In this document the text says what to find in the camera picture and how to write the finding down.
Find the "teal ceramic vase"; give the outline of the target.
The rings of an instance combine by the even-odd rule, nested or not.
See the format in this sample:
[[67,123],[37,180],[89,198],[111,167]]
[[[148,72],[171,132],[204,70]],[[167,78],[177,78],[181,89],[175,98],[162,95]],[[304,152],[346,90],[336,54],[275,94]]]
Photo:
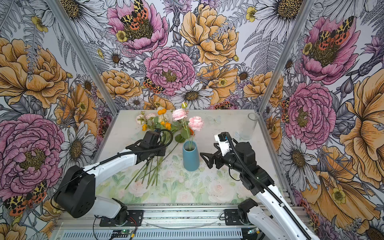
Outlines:
[[184,168],[193,172],[200,166],[199,152],[197,144],[194,141],[186,141],[183,144],[183,165]]

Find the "orange poppy flower stem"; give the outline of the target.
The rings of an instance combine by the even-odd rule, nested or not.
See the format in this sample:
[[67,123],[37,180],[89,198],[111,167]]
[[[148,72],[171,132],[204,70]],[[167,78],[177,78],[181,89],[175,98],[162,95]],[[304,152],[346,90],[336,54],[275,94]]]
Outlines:
[[[153,113],[156,115],[154,119],[154,130],[162,131],[163,141],[165,144],[170,143],[171,137],[175,137],[176,132],[180,130],[170,116],[172,112],[173,110],[168,111],[166,108],[159,107],[157,108],[157,112]],[[146,188],[158,185],[162,164],[169,155],[170,153],[167,153],[164,157],[154,157],[151,160],[147,160],[126,185],[126,189],[134,184],[144,185]]]

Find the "pink rose flower stem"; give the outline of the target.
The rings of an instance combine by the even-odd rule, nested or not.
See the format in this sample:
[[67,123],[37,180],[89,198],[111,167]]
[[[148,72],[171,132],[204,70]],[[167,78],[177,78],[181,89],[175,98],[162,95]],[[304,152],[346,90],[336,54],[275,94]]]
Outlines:
[[172,118],[177,127],[181,128],[180,138],[187,143],[186,150],[192,151],[195,148],[193,146],[195,133],[203,129],[204,121],[201,117],[197,116],[189,118],[187,107],[187,102],[182,102],[181,107],[172,112]]

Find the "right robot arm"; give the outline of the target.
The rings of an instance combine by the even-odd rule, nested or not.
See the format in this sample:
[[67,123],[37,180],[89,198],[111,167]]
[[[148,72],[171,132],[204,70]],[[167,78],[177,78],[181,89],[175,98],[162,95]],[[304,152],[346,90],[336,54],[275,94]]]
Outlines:
[[248,142],[229,141],[215,136],[213,154],[200,156],[209,168],[227,166],[240,174],[243,186],[252,193],[238,205],[238,215],[245,225],[259,228],[270,240],[317,240],[280,193],[270,175],[256,161],[256,153]]

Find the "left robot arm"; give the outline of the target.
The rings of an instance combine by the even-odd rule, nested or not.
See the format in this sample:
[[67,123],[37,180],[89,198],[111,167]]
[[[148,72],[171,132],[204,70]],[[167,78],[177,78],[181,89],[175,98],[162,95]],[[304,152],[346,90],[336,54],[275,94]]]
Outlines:
[[129,218],[127,206],[119,200],[97,196],[97,186],[122,170],[154,157],[165,156],[173,137],[173,133],[167,129],[147,131],[143,139],[106,160],[85,167],[70,167],[53,200],[73,218],[90,213],[113,220],[116,225],[123,225]]

